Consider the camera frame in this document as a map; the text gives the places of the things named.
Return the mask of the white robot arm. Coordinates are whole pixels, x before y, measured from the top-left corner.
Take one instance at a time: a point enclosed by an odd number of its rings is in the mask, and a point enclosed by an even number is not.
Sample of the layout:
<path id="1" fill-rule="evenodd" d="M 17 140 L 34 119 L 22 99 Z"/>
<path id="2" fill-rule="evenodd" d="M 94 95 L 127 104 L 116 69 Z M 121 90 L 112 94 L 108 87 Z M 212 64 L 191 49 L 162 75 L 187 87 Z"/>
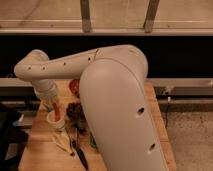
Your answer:
<path id="1" fill-rule="evenodd" d="M 80 80 L 80 101 L 108 171 L 168 171 L 148 105 L 148 63 L 132 45 L 96 48 L 51 60 L 33 50 L 14 67 L 40 97 L 55 79 Z"/>

